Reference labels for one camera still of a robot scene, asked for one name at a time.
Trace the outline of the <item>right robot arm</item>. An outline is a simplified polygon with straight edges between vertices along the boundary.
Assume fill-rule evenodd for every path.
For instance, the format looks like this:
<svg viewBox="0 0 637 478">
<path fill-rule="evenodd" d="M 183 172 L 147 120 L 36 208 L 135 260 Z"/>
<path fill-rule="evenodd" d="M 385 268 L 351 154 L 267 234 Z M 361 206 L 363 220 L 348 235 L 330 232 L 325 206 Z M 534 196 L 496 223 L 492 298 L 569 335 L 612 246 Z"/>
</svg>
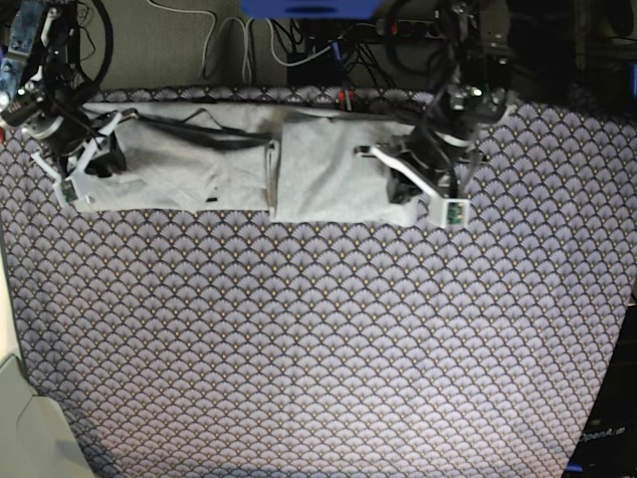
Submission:
<svg viewBox="0 0 637 478">
<path fill-rule="evenodd" d="M 82 67 L 81 25 L 76 1 L 20 1 L 1 54 L 1 127 L 20 129 L 37 141 L 64 177 L 71 159 L 96 145 L 88 174 L 99 178 L 126 171 L 115 135 L 100 132 L 106 118 L 89 119 L 84 104 L 97 94 L 109 71 L 113 26 L 102 1 L 92 3 L 102 21 L 105 48 L 90 77 Z"/>
</svg>

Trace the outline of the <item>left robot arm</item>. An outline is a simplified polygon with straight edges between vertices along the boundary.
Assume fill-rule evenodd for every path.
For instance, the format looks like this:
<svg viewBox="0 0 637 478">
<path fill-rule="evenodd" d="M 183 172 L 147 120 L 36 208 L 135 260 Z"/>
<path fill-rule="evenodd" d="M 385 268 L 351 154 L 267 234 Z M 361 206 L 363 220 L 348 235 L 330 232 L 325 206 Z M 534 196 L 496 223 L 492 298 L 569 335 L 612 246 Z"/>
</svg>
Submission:
<svg viewBox="0 0 637 478">
<path fill-rule="evenodd" d="M 386 55 L 396 68 L 430 79 L 432 98 L 421 115 L 410 120 L 411 132 L 380 144 L 376 156 L 391 169 L 391 203 L 405 204 L 427 188 L 429 196 L 460 199 L 477 170 L 488 163 L 476 147 L 480 132 L 506 117 L 512 92 L 490 78 L 474 1 L 440 1 L 442 46 L 422 70 L 402 64 L 394 37 L 406 5 L 393 2 L 385 16 Z"/>
</svg>

